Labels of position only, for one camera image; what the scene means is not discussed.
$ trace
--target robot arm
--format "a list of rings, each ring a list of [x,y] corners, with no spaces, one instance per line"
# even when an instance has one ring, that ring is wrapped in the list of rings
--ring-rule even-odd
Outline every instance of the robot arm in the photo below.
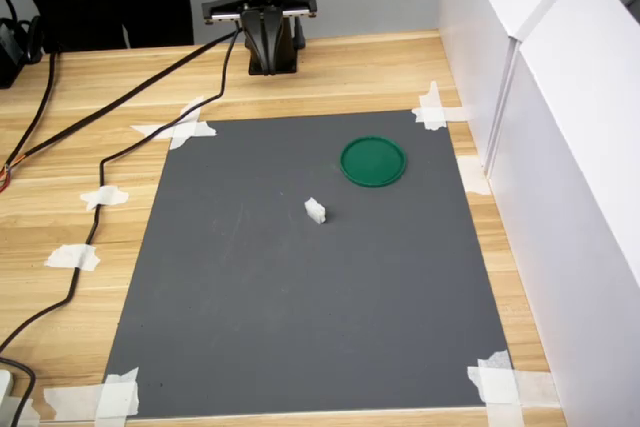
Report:
[[[316,0],[218,0],[202,10],[207,23],[242,24],[251,51],[249,74],[275,75],[297,71],[298,50],[305,47],[300,17],[315,17],[317,6]]]

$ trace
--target black cable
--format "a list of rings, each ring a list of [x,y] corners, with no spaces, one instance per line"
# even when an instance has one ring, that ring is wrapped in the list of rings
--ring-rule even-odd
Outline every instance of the black cable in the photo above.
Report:
[[[101,117],[104,117],[109,112],[111,112],[111,111],[115,110],[116,108],[120,107],[126,101],[128,101],[129,99],[135,97],[136,95],[138,95],[140,92],[142,92],[146,88],[152,86],[153,84],[155,84],[159,80],[165,78],[170,73],[178,70],[180,67],[182,67],[183,65],[187,64],[188,62],[191,62],[196,57],[199,57],[200,55],[204,54],[205,52],[207,52],[208,50],[210,50],[211,48],[213,48],[214,46],[216,46],[220,42],[224,42],[225,40],[229,40],[231,37],[233,37],[233,35],[234,35],[233,33],[230,33],[230,34],[227,34],[227,35],[223,35],[222,37],[219,37],[219,38],[217,38],[215,40],[212,40],[208,44],[205,44],[202,47],[199,47],[198,49],[194,50],[190,54],[185,55],[182,59],[180,59],[177,62],[175,62],[174,64],[170,65],[169,67],[167,67],[163,71],[157,73],[153,77],[145,80],[144,82],[142,82],[140,85],[138,85],[134,89],[130,90],[129,92],[127,92],[126,94],[124,94],[120,98],[118,98],[118,99],[114,100],[113,102],[111,102],[109,105],[106,105],[106,106],[102,107],[101,109],[95,111],[94,113],[86,116],[84,119],[80,119],[75,124],[70,125],[69,127],[64,129],[63,131],[58,132],[56,135],[50,137],[49,139],[45,140],[44,142],[36,145],[35,147],[32,147],[31,149],[29,149],[28,151],[25,152],[25,154],[24,154],[25,157],[29,157],[29,156],[37,153],[37,152],[40,152],[43,149],[46,149],[50,145],[55,144],[56,142],[59,142],[59,141],[61,141],[62,139],[66,138],[66,137],[69,137],[71,134],[76,133],[77,131],[79,131],[80,129],[86,127],[90,123],[98,120]]]
[[[13,25],[18,24],[18,13],[16,12],[16,8],[13,6],[13,2],[11,0],[4,0],[9,7],[9,12],[11,12],[11,19],[13,20]]]
[[[218,42],[222,42],[223,40],[226,40],[228,38],[231,38],[231,43],[229,44],[229,48],[227,49],[227,53],[224,57],[224,61],[222,64],[222,78],[220,81],[220,92],[216,95],[214,95],[213,97],[209,97],[208,99],[203,100],[202,102],[199,102],[198,104],[194,105],[193,107],[189,108],[187,111],[185,111],[183,114],[181,114],[179,117],[177,117],[176,119],[172,120],[171,122],[164,124],[162,127],[159,127],[158,129],[156,129],[155,131],[153,131],[151,134],[149,134],[148,136],[146,136],[145,138],[143,138],[142,140],[136,142],[133,145],[130,145],[129,147],[127,147],[126,149],[123,149],[119,152],[116,152],[115,154],[112,154],[108,157],[105,157],[104,159],[102,159],[100,161],[100,166],[99,166],[99,171],[100,171],[100,187],[104,187],[105,185],[105,165],[112,161],[112,160],[116,160],[122,156],[125,156],[127,154],[129,154],[130,152],[133,152],[134,150],[136,150],[137,148],[143,146],[144,144],[146,144],[147,142],[151,141],[153,138],[155,138],[158,134],[160,134],[161,132],[173,127],[174,125],[176,125],[178,122],[180,122],[182,119],[184,119],[187,115],[189,115],[191,112],[193,112],[195,109],[198,109],[206,104],[209,104],[215,100],[218,100],[220,97],[222,97],[225,93],[226,90],[226,85],[227,85],[227,67],[229,65],[229,59],[231,57],[231,51],[233,50],[233,46],[235,45],[236,39],[238,38],[238,35],[240,34],[241,29],[238,26],[238,24],[236,24],[236,30],[234,32],[232,32],[231,34],[225,35],[220,37],[218,40]],[[87,236],[87,240],[85,241],[85,244],[87,245],[91,245],[91,243],[93,242],[93,239],[95,237],[96,231],[98,230],[98,225],[100,224],[100,212],[102,210],[102,205],[98,204],[95,208],[95,212],[93,215],[93,224],[91,225],[91,230],[89,231],[89,235]],[[80,278],[80,267],[76,267],[75,269],[73,269],[73,275],[71,277],[71,283],[69,285],[69,290],[67,292],[67,296],[62,299],[59,302],[56,302],[55,304],[47,307],[44,310],[41,310],[40,312],[38,312],[37,314],[32,315],[31,317],[29,317],[27,320],[25,320],[22,324],[20,324],[20,326],[15,329],[10,335],[9,337],[7,337],[7,339],[0,345],[0,353],[2,353],[2,351],[4,349],[7,348],[7,346],[25,329],[27,328],[31,323],[33,323],[34,321],[38,320],[40,317],[48,314],[49,312],[56,310],[59,307],[62,307],[65,304],[68,304],[69,302],[71,302],[71,300],[73,299],[75,292],[76,292],[76,287],[78,285],[78,279]],[[18,362],[15,362],[13,360],[9,360],[9,359],[3,359],[0,358],[0,362],[2,363],[6,363],[8,365],[12,365],[14,367],[17,367],[19,369],[21,369],[23,372],[26,372],[29,375],[29,387],[27,388],[27,391],[25,392],[25,394],[22,396],[22,399],[20,400],[20,403],[18,404],[18,409],[16,410],[14,417],[13,417],[13,421],[11,423],[11,427],[16,427],[18,425],[18,421],[20,420],[20,416],[22,415],[22,410],[24,409],[24,406],[27,402],[27,399],[29,398],[29,396],[31,395],[31,392],[33,391],[33,386],[35,385],[36,382],[36,376],[35,373],[29,369],[27,366],[19,364]]]
[[[44,95],[42,96],[42,100],[40,101],[40,107],[38,107],[38,110],[36,111],[36,115],[33,117],[31,124],[29,124],[29,127],[27,127],[27,130],[24,132],[24,134],[22,134],[22,138],[16,145],[15,149],[13,149],[13,152],[9,154],[9,157],[7,157],[7,160],[4,163],[4,165],[11,165],[11,162],[13,162],[14,159],[17,157],[17,155],[20,153],[20,150],[24,146],[25,142],[27,141],[27,139],[29,139],[34,129],[38,125],[38,122],[42,118],[44,109],[47,106],[47,103],[49,102],[49,97],[51,96],[51,90],[53,89],[53,81],[55,79],[57,57],[58,57],[57,52],[52,52],[51,55],[49,56],[49,78],[47,79],[47,87],[44,90]]]

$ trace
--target gray mat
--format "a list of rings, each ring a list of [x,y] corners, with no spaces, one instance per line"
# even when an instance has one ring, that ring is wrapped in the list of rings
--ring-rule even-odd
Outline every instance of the gray mat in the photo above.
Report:
[[[140,368],[140,416],[482,405],[466,368],[507,346],[448,131],[212,126],[169,153],[107,367]],[[396,184],[342,175],[365,135],[407,152]]]

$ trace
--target white plug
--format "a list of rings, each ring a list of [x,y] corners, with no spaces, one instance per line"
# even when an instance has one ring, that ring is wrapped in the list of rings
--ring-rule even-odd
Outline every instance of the white plug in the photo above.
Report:
[[[13,377],[11,377],[11,372],[0,370],[0,406],[2,406],[2,402],[11,395],[12,388]]]
[[[307,209],[307,214],[309,214],[309,217],[315,220],[318,224],[324,224],[327,220],[325,208],[320,205],[313,197],[311,197],[304,203],[304,208]]]

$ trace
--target white partition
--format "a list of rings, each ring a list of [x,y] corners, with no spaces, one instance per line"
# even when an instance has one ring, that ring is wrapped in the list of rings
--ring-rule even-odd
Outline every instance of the white partition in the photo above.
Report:
[[[481,160],[519,40],[552,0],[440,0],[440,32]]]
[[[640,425],[640,26],[558,0],[523,42],[491,185],[570,426]]]

